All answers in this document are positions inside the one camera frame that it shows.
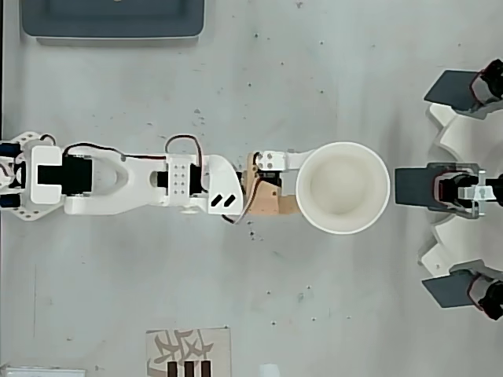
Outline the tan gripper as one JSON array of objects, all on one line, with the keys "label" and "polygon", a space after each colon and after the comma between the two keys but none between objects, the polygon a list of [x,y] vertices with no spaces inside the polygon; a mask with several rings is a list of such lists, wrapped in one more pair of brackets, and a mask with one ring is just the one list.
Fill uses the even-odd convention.
[{"label": "tan gripper", "polygon": [[248,154],[242,172],[244,213],[253,215],[298,214],[295,195],[281,196],[281,173],[299,170],[314,150],[306,152],[262,152],[262,169],[259,169],[257,152]]}]

